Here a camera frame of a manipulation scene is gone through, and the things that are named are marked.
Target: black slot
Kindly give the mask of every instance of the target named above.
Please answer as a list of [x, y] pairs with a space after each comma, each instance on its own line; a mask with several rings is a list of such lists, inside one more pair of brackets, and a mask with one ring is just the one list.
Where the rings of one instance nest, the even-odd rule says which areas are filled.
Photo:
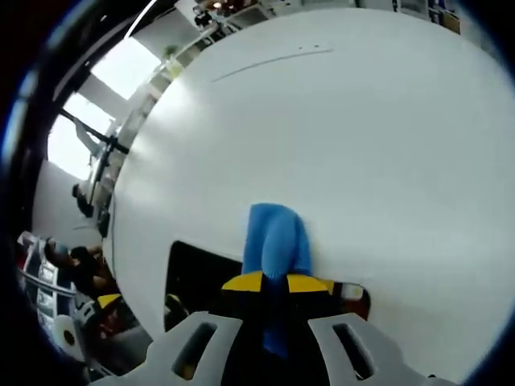
[[216, 326], [202, 323], [187, 342], [171, 370], [184, 380], [191, 380], [215, 331]]
[[369, 366], [369, 362], [366, 359], [364, 353], [356, 344], [356, 340], [352, 332], [348, 329], [347, 325], [340, 324], [339, 326], [333, 327], [336, 335], [344, 345], [344, 349], [347, 352], [348, 358], [351, 360], [352, 367], [358, 380], [366, 380], [373, 374], [372, 368]]

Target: dark opening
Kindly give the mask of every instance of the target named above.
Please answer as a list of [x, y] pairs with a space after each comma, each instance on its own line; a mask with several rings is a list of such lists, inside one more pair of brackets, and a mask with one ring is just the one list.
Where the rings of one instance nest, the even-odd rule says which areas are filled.
[[179, 354], [171, 370], [181, 378], [191, 380], [215, 331], [216, 326], [202, 323]]
[[347, 325], [340, 324], [333, 327], [336, 335], [344, 345], [344, 349], [351, 361], [354, 373], [358, 380], [366, 380], [372, 376], [372, 368], [369, 366], [368, 360], [365, 358], [362, 350], [356, 344], [356, 340]]

